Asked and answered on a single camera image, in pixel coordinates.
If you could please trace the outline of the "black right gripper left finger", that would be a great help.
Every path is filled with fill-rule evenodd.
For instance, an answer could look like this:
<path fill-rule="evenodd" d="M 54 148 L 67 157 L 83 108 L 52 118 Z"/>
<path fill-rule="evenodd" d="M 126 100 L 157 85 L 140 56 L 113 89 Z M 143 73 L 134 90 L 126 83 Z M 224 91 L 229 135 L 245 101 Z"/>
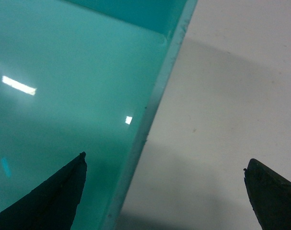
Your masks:
<path fill-rule="evenodd" d="M 80 153 L 30 193 L 0 212 L 0 230 L 69 230 L 87 173 Z"/>

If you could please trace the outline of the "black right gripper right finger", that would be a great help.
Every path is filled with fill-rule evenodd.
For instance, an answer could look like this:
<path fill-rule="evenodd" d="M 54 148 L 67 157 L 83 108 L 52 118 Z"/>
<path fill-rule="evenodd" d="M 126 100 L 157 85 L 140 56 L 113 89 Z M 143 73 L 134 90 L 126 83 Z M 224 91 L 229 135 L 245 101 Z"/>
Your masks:
<path fill-rule="evenodd" d="M 291 182 L 260 161 L 251 159 L 244 183 L 263 230 L 291 230 Z"/>

